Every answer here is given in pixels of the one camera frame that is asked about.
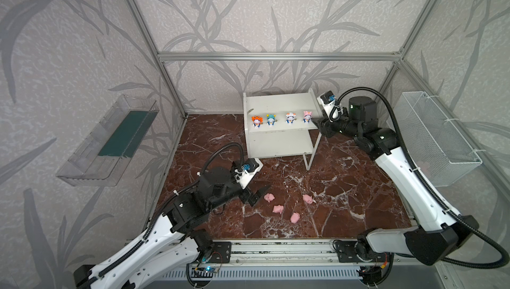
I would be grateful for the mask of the pink hooded Doraemon figure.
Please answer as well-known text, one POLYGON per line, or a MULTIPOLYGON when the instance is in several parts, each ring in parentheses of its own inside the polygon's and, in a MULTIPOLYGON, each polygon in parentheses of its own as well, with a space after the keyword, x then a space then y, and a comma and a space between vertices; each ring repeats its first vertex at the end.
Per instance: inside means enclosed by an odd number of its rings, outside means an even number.
POLYGON ((313 112, 304 111, 304 118, 302 119, 305 124, 309 124, 312 120, 313 112))

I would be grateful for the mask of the pink pig toy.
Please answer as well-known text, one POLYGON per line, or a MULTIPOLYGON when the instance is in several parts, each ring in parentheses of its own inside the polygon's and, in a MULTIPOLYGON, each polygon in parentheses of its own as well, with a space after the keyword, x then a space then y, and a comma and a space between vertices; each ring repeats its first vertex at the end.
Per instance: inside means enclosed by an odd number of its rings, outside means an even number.
POLYGON ((300 220, 300 214, 294 212, 290 218, 291 223, 296 224, 300 220))
POLYGON ((306 194, 302 196, 302 199, 303 199, 303 201, 304 201, 305 203, 307 203, 307 204, 313 204, 313 203, 315 203, 315 202, 316 202, 316 201, 313 199, 313 197, 312 197, 312 196, 309 196, 309 195, 306 195, 306 194))
POLYGON ((267 202, 272 202, 273 200, 275 200, 275 197, 272 193, 267 193, 265 196, 264 196, 264 199, 267 201, 267 202))
POLYGON ((272 213, 282 214, 284 212, 284 206, 283 205, 275 205, 273 207, 272 213))

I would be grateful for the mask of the white hooded Doraemon figure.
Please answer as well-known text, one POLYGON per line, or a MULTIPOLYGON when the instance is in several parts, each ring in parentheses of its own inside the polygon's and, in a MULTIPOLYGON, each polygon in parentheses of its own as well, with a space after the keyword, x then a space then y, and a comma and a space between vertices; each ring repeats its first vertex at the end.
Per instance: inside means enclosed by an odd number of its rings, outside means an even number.
POLYGON ((295 120, 296 120, 295 113, 287 113, 286 114, 286 123, 287 124, 293 124, 295 120))

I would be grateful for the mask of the teal hooded Doraemon figure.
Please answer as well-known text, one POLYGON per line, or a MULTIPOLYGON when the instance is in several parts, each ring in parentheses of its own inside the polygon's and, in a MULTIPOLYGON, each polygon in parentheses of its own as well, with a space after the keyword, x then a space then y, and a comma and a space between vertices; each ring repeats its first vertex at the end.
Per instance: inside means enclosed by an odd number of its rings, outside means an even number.
POLYGON ((268 114, 266 116, 266 121, 267 121, 267 125, 269 127, 273 127, 275 125, 275 123, 277 122, 277 119, 276 119, 276 116, 273 115, 273 114, 268 114))

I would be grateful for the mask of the orange hooded Doraemon figure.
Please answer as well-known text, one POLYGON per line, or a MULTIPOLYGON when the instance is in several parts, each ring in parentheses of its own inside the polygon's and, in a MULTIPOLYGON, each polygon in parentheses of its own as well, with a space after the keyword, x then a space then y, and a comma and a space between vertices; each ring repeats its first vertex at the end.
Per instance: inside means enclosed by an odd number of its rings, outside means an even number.
POLYGON ((264 119, 258 115, 253 116, 251 119, 252 119, 252 124, 253 124, 254 128, 260 128, 264 123, 264 119))

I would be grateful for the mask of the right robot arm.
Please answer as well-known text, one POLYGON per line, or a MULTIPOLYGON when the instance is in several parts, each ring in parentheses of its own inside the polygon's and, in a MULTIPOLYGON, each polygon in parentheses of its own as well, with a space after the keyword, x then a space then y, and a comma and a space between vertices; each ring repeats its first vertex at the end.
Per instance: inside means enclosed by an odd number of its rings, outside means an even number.
POLYGON ((462 216, 426 179, 413 162, 395 128, 379 126, 377 104, 369 97, 352 97, 342 107, 328 91, 317 97, 322 117, 315 118, 321 134, 343 134, 374 160, 394 182, 414 213, 417 225, 407 229, 373 229, 359 236, 359 254, 410 255, 424 265, 445 261, 477 230, 478 222, 462 216))

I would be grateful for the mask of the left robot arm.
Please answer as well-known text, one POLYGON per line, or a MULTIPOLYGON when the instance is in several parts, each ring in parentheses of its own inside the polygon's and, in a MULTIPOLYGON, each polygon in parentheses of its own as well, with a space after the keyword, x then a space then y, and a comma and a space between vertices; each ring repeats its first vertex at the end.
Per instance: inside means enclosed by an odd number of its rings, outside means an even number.
POLYGON ((213 241, 199 225, 233 199, 255 205, 267 189, 252 192, 248 185, 262 167, 259 159, 251 158, 240 168, 204 170, 194 183, 175 192, 147 229, 123 249, 100 264, 76 269, 75 286, 145 288, 178 266, 209 258, 213 241))

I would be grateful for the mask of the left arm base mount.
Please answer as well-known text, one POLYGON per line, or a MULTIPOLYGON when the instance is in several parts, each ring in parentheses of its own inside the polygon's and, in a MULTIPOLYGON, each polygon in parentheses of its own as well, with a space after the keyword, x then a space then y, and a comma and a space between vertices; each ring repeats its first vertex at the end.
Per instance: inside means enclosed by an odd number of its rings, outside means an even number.
POLYGON ((194 260, 201 264, 224 264, 229 263, 232 254, 232 243, 228 241, 213 241, 212 245, 200 252, 199 256, 194 260))

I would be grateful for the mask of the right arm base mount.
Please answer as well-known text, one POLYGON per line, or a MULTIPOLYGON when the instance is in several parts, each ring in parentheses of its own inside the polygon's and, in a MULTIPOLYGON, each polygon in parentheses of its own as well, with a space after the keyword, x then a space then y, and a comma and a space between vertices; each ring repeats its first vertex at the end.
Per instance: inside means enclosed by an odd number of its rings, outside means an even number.
POLYGON ((386 265, 389 262, 386 253, 376 253, 358 241, 336 239, 332 245, 339 262, 376 265, 386 265))

